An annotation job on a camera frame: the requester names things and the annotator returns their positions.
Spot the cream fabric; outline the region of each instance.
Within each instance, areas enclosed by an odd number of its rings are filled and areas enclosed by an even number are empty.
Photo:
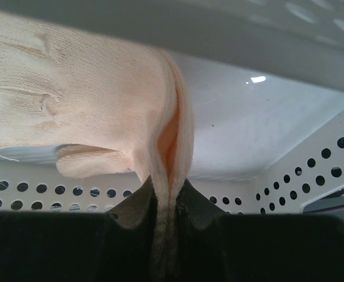
[[[57,161],[68,177],[151,175],[158,275],[166,242],[176,241],[174,206],[193,134],[184,79],[165,51],[0,14],[0,148],[70,145]]]

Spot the perforated basket wall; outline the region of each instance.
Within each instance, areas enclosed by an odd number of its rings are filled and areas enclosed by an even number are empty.
[[[191,179],[231,213],[299,213],[344,187],[344,111],[253,179]],[[68,179],[53,167],[0,161],[0,210],[104,212],[141,183],[134,174]]]

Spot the black object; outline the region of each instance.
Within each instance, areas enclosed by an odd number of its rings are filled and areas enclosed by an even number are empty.
[[[147,281],[151,180],[105,214],[0,212],[0,281]],[[230,216],[186,181],[180,275],[170,281],[344,281],[344,223],[328,216]]]

